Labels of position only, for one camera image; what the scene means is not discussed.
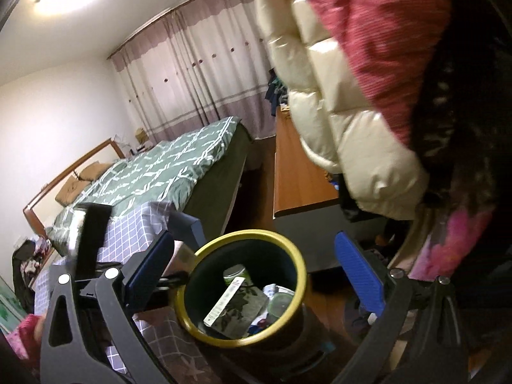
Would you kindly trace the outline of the clear bottle green cap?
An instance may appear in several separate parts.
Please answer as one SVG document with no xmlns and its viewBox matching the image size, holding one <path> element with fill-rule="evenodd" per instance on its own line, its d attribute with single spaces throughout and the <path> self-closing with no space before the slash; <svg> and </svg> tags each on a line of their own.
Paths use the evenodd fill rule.
<svg viewBox="0 0 512 384">
<path fill-rule="evenodd" d="M 267 305 L 267 319 L 274 323 L 288 309 L 293 300 L 293 295 L 285 292 L 278 292 L 273 295 Z"/>
</svg>

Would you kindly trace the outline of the green label bottle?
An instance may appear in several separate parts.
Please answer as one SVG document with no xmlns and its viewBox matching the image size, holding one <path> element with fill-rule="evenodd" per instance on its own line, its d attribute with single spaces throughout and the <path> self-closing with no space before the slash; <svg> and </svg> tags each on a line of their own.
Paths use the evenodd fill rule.
<svg viewBox="0 0 512 384">
<path fill-rule="evenodd" d="M 242 264 L 235 264 L 234 266 L 225 269 L 223 272 L 223 278 L 227 286 L 229 286 L 237 277 L 243 277 L 245 279 L 243 282 L 244 285 L 252 286 L 251 277 L 245 266 Z"/>
</svg>

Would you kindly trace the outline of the dark patterned box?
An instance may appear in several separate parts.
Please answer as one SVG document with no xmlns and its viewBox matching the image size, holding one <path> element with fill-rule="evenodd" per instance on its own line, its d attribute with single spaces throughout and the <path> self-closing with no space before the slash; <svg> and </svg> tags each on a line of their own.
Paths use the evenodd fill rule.
<svg viewBox="0 0 512 384">
<path fill-rule="evenodd" d="M 231 340 L 246 337 L 252 322 L 266 308 L 268 297 L 237 277 L 209 311 L 203 324 Z"/>
</svg>

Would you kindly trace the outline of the yellow rimmed trash bin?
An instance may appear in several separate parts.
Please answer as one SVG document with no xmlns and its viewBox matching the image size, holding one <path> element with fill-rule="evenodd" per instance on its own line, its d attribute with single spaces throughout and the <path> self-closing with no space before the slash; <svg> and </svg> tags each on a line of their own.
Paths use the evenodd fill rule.
<svg viewBox="0 0 512 384">
<path fill-rule="evenodd" d="M 222 349 L 279 350 L 304 328 L 307 271 L 299 249 L 272 231 L 235 231 L 212 240 L 195 254 L 188 283 L 179 288 L 175 313 L 193 338 Z M 250 332 L 260 312 L 270 312 L 267 285 L 292 291 L 292 299 L 269 326 Z"/>
</svg>

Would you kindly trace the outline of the pink floral fabric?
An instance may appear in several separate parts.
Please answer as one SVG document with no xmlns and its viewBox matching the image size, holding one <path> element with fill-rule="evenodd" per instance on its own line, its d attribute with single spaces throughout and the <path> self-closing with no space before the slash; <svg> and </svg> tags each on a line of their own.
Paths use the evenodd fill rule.
<svg viewBox="0 0 512 384">
<path fill-rule="evenodd" d="M 452 212 L 418 207 L 390 268 L 402 269 L 408 277 L 419 281 L 432 282 L 439 276 L 451 276 L 475 247 L 492 215 L 492 210 L 471 214 L 465 207 Z"/>
</svg>

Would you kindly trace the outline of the blue checkered tablecloth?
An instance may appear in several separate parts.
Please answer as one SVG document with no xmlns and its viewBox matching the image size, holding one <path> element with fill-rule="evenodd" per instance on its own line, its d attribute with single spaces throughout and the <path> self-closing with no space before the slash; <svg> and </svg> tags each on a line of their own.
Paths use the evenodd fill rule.
<svg viewBox="0 0 512 384">
<path fill-rule="evenodd" d="M 41 347 L 43 383 L 218 383 L 197 349 L 161 362 L 134 316 L 167 308 L 187 269 L 168 274 L 176 241 L 206 243 L 200 220 L 171 212 L 167 227 L 125 263 L 98 263 L 113 209 L 83 204 L 74 217 L 68 256 L 53 281 Z"/>
</svg>

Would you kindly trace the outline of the green plaid duvet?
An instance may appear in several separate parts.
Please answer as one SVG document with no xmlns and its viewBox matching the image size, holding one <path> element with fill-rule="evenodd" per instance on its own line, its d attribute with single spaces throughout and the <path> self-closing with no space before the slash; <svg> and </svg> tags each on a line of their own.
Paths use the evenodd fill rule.
<svg viewBox="0 0 512 384">
<path fill-rule="evenodd" d="M 66 245 L 71 221 L 82 203 L 111 205 L 116 219 L 151 201 L 171 202 L 177 210 L 184 210 L 194 187 L 227 154 L 239 125 L 240 118 L 229 116 L 174 140 L 161 141 L 131 160 L 117 160 L 45 228 L 50 242 L 56 248 Z"/>
</svg>

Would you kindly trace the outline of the left brown pillow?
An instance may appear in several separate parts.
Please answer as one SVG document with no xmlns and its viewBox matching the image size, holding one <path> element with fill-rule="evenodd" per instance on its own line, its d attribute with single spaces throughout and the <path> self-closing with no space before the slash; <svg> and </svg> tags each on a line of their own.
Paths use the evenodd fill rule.
<svg viewBox="0 0 512 384">
<path fill-rule="evenodd" d="M 61 190 L 56 194 L 55 200 L 63 207 L 69 206 L 90 184 L 91 182 L 89 181 L 79 180 L 75 176 L 70 176 L 62 186 Z"/>
</svg>

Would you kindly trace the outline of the brown pillow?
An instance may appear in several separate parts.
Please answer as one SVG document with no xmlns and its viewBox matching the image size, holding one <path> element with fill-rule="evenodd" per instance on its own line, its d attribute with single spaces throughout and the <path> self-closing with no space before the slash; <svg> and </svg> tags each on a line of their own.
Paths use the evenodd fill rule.
<svg viewBox="0 0 512 384">
<path fill-rule="evenodd" d="M 63 207 L 69 206 L 90 184 L 91 182 L 89 181 L 79 180 L 75 176 L 70 176 L 62 186 L 61 190 L 56 194 L 55 200 Z"/>
<path fill-rule="evenodd" d="M 99 161 L 91 163 L 90 165 L 87 165 L 83 168 L 83 170 L 78 175 L 78 179 L 89 182 L 96 181 L 112 165 L 112 163 L 100 163 Z"/>
</svg>

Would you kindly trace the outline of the right brown pillow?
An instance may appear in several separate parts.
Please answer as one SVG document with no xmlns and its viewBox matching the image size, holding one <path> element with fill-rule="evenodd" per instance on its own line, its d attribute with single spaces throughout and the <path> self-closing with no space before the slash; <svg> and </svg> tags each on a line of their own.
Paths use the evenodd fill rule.
<svg viewBox="0 0 512 384">
<path fill-rule="evenodd" d="M 96 181 L 112 165 L 112 163 L 100 163 L 99 161 L 91 163 L 90 165 L 87 165 L 83 168 L 83 170 L 78 175 L 78 179 L 89 182 Z"/>
</svg>

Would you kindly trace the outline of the wooden desk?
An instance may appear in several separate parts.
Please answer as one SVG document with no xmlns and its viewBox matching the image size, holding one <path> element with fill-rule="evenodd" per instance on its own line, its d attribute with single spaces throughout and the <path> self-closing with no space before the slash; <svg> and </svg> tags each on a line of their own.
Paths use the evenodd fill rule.
<svg viewBox="0 0 512 384">
<path fill-rule="evenodd" d="M 339 203 L 339 195 L 324 170 L 302 147 L 288 111 L 276 113 L 273 216 L 283 218 Z"/>
</svg>

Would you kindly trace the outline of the tissue box on far nightstand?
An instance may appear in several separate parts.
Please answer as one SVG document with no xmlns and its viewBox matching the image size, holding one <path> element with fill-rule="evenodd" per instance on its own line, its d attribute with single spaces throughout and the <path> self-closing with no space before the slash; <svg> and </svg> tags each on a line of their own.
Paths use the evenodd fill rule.
<svg viewBox="0 0 512 384">
<path fill-rule="evenodd" d="M 149 141 L 148 134 L 146 133 L 145 129 L 142 127 L 139 127 L 136 129 L 134 137 L 140 145 L 143 145 L 147 141 Z"/>
</svg>

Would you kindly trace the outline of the cream puffer jacket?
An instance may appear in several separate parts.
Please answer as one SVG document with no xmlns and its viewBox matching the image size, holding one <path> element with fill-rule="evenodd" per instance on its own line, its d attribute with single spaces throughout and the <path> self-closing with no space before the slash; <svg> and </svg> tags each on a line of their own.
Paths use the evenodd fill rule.
<svg viewBox="0 0 512 384">
<path fill-rule="evenodd" d="M 427 184 L 410 149 L 365 98 L 347 56 L 308 0 L 254 0 L 261 35 L 287 88 L 290 117 L 307 157 L 355 206 L 411 220 Z"/>
</svg>

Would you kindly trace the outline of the clothes pile on desk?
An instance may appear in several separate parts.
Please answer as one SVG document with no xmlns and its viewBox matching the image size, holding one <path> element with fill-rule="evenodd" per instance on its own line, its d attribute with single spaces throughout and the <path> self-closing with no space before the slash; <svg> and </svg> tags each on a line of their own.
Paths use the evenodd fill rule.
<svg viewBox="0 0 512 384">
<path fill-rule="evenodd" d="M 282 80 L 276 75 L 275 70 L 269 70 L 270 79 L 267 85 L 265 99 L 271 107 L 271 115 L 276 116 L 278 107 L 288 105 L 288 89 Z"/>
</svg>

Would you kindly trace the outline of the pink striped curtain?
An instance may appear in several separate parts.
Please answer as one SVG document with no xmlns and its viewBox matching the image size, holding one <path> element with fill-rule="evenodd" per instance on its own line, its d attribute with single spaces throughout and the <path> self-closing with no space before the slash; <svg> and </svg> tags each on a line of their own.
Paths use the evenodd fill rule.
<svg viewBox="0 0 512 384">
<path fill-rule="evenodd" d="M 131 120 L 154 142 L 228 116 L 239 117 L 254 139 L 275 133 L 266 98 L 271 64 L 254 0 L 191 0 L 110 60 Z"/>
</svg>

